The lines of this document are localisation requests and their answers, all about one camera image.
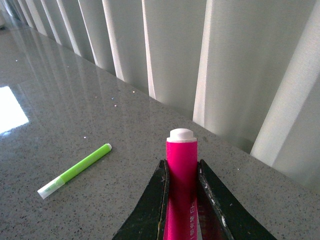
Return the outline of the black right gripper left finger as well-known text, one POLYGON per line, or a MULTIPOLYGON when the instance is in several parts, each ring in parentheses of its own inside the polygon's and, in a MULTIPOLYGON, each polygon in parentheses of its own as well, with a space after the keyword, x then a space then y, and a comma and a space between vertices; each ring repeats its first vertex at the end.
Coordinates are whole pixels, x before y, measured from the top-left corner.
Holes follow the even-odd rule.
POLYGON ((163 240, 169 201, 170 173, 160 160, 132 213, 114 234, 114 240, 163 240))

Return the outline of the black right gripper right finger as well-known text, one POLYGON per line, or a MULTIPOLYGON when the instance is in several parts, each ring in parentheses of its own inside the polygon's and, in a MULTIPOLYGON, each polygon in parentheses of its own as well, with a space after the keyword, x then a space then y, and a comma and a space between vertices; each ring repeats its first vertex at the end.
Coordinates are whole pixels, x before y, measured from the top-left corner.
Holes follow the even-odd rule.
POLYGON ((201 159, 197 167, 197 211, 203 240, 274 240, 201 159))

